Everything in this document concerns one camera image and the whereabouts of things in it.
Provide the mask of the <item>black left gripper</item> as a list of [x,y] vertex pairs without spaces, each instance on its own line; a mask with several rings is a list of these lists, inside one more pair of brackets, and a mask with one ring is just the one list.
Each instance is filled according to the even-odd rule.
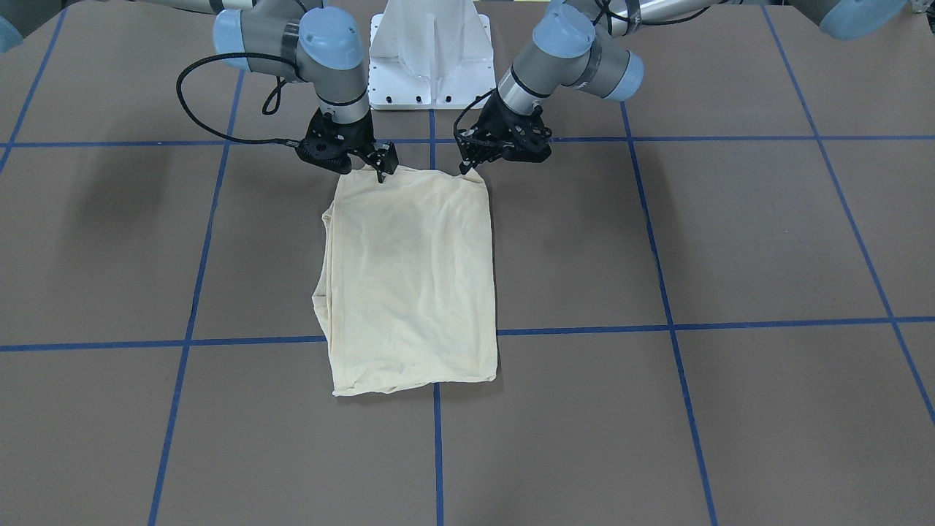
[[552,130],[542,120],[542,107],[533,105],[529,115],[515,113],[493,89],[486,94],[478,122],[470,129],[455,129],[461,156],[458,170],[467,175],[481,164],[495,160],[541,163],[552,154]]

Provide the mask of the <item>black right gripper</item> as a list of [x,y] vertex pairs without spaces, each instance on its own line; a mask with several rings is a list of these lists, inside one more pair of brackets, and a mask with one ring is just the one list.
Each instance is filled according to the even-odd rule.
[[356,122],[337,123],[331,113],[318,109],[295,153],[306,163],[340,175],[351,172],[351,156],[356,156],[376,173],[378,184],[400,165],[394,143],[376,141],[370,111]]

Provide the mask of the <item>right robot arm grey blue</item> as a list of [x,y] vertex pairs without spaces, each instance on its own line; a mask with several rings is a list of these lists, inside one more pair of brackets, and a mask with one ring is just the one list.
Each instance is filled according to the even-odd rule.
[[397,169],[394,144],[375,137],[365,51],[350,13],[327,1],[167,1],[166,7],[214,17],[215,53],[185,67],[175,83],[180,106],[201,129],[237,142],[198,119],[183,93],[194,70],[221,62],[275,78],[264,115],[280,109],[288,84],[313,86],[315,111],[304,136],[274,137],[267,144],[291,148],[303,162],[340,175],[351,173],[353,159],[360,159],[378,183]]

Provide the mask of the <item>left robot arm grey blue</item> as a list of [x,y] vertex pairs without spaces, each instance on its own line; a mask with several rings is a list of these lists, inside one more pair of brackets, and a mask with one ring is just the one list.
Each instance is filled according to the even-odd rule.
[[645,186],[754,193],[864,192],[933,180],[933,129],[902,94],[916,74],[903,53],[933,37],[905,3],[864,39],[839,40],[795,7],[724,4],[677,26],[617,40],[645,63],[634,99],[612,106],[562,88],[544,120],[559,142],[547,162],[500,159],[485,177],[542,172],[604,182],[622,171]]

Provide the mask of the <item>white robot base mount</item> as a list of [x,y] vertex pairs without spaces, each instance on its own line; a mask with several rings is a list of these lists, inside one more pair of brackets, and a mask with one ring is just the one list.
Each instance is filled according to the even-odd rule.
[[389,1],[370,19],[374,110],[463,110],[495,87],[489,17],[473,1]]

